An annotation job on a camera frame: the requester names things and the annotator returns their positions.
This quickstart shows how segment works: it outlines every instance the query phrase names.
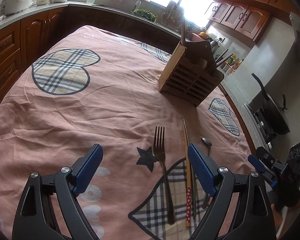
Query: drawer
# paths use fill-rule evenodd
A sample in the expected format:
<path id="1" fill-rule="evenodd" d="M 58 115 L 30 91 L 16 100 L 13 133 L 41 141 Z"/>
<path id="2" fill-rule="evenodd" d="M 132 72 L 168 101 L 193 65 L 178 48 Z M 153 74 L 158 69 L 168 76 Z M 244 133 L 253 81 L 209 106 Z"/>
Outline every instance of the drawer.
<path id="1" fill-rule="evenodd" d="M 22 74 L 20 49 L 0 64 L 0 102 Z"/>
<path id="2" fill-rule="evenodd" d="M 0 63 L 20 48 L 20 22 L 0 30 Z"/>

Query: stainless steel pot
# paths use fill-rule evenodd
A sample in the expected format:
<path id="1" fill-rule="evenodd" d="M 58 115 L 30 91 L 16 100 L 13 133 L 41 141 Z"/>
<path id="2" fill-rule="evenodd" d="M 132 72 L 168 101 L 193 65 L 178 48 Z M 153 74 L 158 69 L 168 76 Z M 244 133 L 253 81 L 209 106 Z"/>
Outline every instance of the stainless steel pot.
<path id="1" fill-rule="evenodd" d="M 213 40 L 210 37 L 206 38 L 206 40 L 210 42 L 211 52 L 212 52 L 212 54 L 214 54 L 217 51 L 217 49 L 220 47 L 218 42 Z"/>

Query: chopstick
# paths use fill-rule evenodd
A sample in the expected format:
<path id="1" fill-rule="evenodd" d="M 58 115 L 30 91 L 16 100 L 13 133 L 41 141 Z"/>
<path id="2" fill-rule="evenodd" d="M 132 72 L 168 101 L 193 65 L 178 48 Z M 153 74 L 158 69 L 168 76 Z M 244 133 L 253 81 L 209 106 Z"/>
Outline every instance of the chopstick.
<path id="1" fill-rule="evenodd" d="M 186 153 L 186 179 L 187 179 L 187 189 L 186 189 L 186 227 L 191 226 L 191 166 L 188 159 L 188 147 L 189 139 L 186 130 L 186 122 L 183 119 L 183 135 L 185 142 L 185 153 Z"/>
<path id="2" fill-rule="evenodd" d="M 222 60 L 220 60 L 217 63 L 217 67 L 219 67 L 222 63 L 224 63 L 229 57 L 231 57 L 233 55 L 233 53 L 230 53 L 228 56 L 226 56 L 225 58 L 223 58 Z"/>
<path id="3" fill-rule="evenodd" d="M 216 59 L 216 63 L 218 64 L 218 61 L 219 59 L 221 59 L 221 57 L 226 54 L 226 52 L 228 51 L 229 49 L 226 49 L 217 59 Z"/>

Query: frying pan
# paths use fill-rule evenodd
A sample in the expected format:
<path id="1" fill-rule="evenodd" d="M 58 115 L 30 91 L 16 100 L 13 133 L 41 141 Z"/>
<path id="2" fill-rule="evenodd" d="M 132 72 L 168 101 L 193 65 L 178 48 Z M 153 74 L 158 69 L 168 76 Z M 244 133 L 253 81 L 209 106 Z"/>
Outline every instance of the frying pan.
<path id="1" fill-rule="evenodd" d="M 274 101 L 271 96 L 266 92 L 265 87 L 263 86 L 261 80 L 254 74 L 251 74 L 255 80 L 260 85 L 263 99 L 263 112 L 265 119 L 273 130 L 280 135 L 287 134 L 290 132 L 287 122 L 285 121 L 284 110 L 286 108 L 286 97 L 282 94 L 283 97 L 283 106 L 280 106 L 276 101 Z"/>

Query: metal screw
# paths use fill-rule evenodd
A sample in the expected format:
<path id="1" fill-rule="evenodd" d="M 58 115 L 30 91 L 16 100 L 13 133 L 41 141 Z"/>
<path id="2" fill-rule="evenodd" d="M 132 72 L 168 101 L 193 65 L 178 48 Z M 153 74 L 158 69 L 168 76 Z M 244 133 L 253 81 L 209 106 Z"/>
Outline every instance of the metal screw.
<path id="1" fill-rule="evenodd" d="M 65 166 L 61 169 L 62 173 L 67 173 L 70 170 L 70 168 L 68 166 Z"/>
<path id="2" fill-rule="evenodd" d="M 37 177 L 38 176 L 38 173 L 35 171 L 35 172 L 33 172 L 33 173 L 31 173 L 31 175 L 30 175 L 30 177 L 31 178 L 35 178 L 35 177 Z"/>
<path id="3" fill-rule="evenodd" d="M 252 171 L 251 175 L 252 175 L 252 177 L 255 177 L 255 178 L 259 176 L 259 174 L 256 171 Z"/>
<path id="4" fill-rule="evenodd" d="M 219 171 L 222 173 L 226 173 L 226 172 L 228 172 L 228 169 L 226 167 L 220 167 Z"/>

